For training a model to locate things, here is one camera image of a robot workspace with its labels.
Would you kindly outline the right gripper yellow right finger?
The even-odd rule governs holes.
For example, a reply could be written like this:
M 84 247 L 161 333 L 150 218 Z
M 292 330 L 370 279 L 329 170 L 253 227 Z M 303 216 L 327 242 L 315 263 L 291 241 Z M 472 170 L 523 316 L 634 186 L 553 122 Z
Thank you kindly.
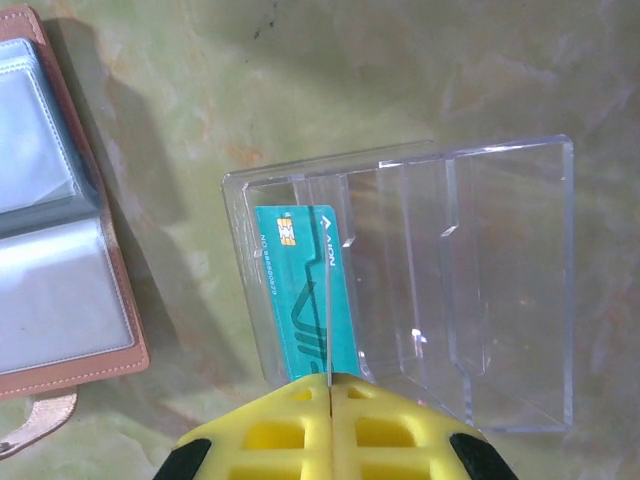
M 336 479 L 514 479 L 486 437 L 349 374 L 331 387 Z

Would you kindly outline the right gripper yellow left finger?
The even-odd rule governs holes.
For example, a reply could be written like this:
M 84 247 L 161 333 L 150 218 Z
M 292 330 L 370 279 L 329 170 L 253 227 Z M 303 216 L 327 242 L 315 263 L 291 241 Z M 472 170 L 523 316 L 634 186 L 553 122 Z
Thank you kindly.
M 330 479 L 324 374 L 302 377 L 183 435 L 156 479 Z

